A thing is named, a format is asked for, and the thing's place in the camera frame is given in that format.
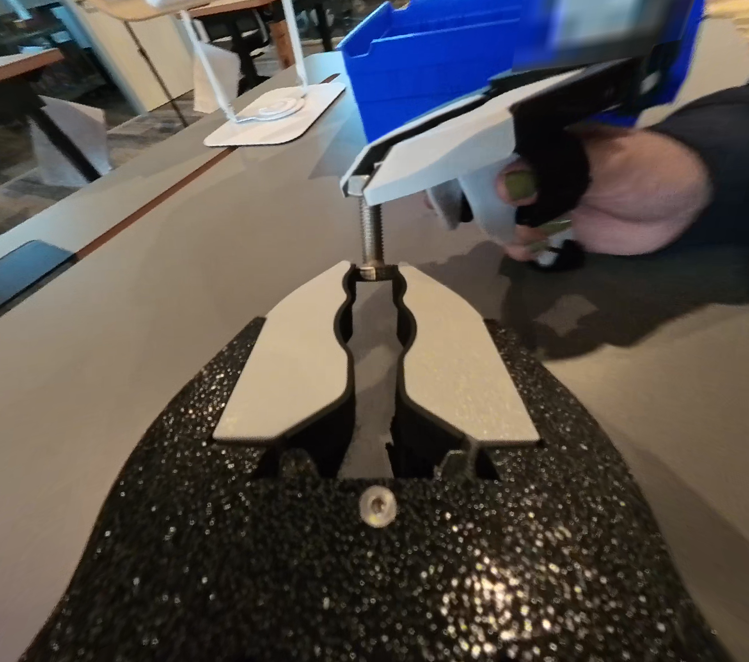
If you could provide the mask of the white paper bag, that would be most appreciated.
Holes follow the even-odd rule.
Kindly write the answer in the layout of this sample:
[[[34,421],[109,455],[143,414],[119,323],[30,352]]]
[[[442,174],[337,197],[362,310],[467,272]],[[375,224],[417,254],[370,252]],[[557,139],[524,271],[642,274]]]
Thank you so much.
[[[239,56],[226,48],[199,42],[193,61],[193,108],[210,114],[233,108],[241,76]]]
[[[38,96],[29,125],[37,176],[43,184],[80,189],[112,170],[103,110]]]

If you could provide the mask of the person's right hand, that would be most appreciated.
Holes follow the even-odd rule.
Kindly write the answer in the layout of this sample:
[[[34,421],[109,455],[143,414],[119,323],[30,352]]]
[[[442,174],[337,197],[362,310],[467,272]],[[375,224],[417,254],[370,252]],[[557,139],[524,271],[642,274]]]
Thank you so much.
[[[571,133],[589,162],[589,186],[557,219],[582,250],[654,253],[684,234],[712,200],[707,168],[687,146],[645,129],[577,125]]]

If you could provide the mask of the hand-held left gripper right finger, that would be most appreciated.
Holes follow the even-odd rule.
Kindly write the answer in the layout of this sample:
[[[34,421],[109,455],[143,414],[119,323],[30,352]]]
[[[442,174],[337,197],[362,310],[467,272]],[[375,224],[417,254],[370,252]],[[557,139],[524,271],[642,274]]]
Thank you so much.
[[[408,264],[403,303],[416,336],[404,360],[409,400],[486,446],[540,440],[482,316],[462,296]]]

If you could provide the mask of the person's right forearm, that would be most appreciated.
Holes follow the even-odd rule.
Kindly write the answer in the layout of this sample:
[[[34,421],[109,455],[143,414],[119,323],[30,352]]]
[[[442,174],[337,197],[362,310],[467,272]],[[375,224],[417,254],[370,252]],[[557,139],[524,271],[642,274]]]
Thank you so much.
[[[670,250],[748,244],[748,85],[703,96],[647,128],[695,153],[711,199]]]

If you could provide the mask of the blue plastic bin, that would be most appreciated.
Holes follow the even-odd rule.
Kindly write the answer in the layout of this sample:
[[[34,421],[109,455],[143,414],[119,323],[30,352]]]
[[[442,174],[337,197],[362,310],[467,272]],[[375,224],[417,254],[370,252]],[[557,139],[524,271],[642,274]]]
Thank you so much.
[[[384,3],[339,46],[372,143],[511,70],[530,0]]]

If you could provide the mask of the brown top office desk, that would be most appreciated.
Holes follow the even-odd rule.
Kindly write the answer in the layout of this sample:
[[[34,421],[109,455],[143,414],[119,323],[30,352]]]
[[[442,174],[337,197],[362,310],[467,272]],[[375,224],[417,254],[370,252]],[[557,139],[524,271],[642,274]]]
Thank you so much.
[[[64,56],[60,49],[45,49],[1,57],[2,121],[28,118],[40,129],[54,149],[72,164],[87,183],[102,177],[76,141],[46,111],[46,102],[32,82],[41,72]]]

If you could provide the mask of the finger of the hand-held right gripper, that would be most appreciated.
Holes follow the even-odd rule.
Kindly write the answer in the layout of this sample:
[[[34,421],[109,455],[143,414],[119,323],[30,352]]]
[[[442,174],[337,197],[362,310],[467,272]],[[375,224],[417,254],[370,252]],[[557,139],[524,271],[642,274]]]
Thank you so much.
[[[385,154],[396,143],[401,142],[407,137],[414,134],[428,131],[433,127],[436,127],[442,121],[451,119],[457,115],[468,113],[471,110],[477,109],[488,102],[500,102],[503,106],[509,109],[509,102],[504,99],[504,95],[498,95],[493,91],[492,87],[484,87],[480,91],[460,97],[455,101],[451,101],[448,104],[439,106],[435,110],[432,110],[429,113],[421,115],[418,118],[401,125],[397,129],[390,131],[374,142],[369,143],[359,153],[355,161],[342,176],[342,179],[354,174],[370,174],[372,178],[375,171],[379,167],[380,162],[384,159]]]
[[[368,205],[382,205],[506,163],[515,144],[511,112],[500,102],[488,102],[393,145],[363,198]]]

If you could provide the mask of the steel hex bolt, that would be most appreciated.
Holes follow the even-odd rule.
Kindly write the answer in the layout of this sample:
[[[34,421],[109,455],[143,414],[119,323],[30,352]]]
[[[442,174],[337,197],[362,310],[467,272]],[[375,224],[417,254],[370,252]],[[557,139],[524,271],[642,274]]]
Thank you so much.
[[[358,200],[363,264],[386,264],[382,216],[379,205],[369,205],[364,197],[370,174],[354,174],[341,180],[342,193]]]

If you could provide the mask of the wooden desk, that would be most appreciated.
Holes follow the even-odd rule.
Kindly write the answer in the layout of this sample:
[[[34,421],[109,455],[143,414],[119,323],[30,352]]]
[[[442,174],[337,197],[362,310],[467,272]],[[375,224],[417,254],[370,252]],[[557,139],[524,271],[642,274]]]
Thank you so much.
[[[210,41],[219,37],[220,28],[230,40],[230,49],[240,60],[239,91],[244,93],[263,83],[267,77],[257,72],[253,52],[261,45],[258,39],[244,35],[242,27],[249,19],[257,25],[257,31],[267,36],[266,47],[272,44],[283,69],[295,64],[295,55],[291,43],[291,28],[296,28],[298,12],[313,12],[317,17],[317,31],[322,41],[323,51],[330,52],[332,47],[331,27],[327,19],[326,6],[332,0],[291,0],[291,17],[287,18],[282,0],[220,0],[190,10],[192,19],[206,31]]]

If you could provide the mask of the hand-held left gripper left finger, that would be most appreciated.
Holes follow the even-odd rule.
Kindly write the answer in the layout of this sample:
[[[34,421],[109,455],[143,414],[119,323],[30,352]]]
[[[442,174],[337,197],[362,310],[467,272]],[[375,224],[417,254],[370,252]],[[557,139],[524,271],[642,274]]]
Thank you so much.
[[[308,427],[353,390],[355,265],[338,262],[268,312],[213,431],[268,445]]]

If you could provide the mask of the black flat device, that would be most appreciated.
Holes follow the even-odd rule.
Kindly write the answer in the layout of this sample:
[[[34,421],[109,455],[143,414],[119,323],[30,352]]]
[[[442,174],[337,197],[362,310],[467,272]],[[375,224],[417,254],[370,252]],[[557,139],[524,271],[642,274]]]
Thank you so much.
[[[28,241],[1,257],[1,313],[65,271],[78,258],[74,252],[42,240]]]

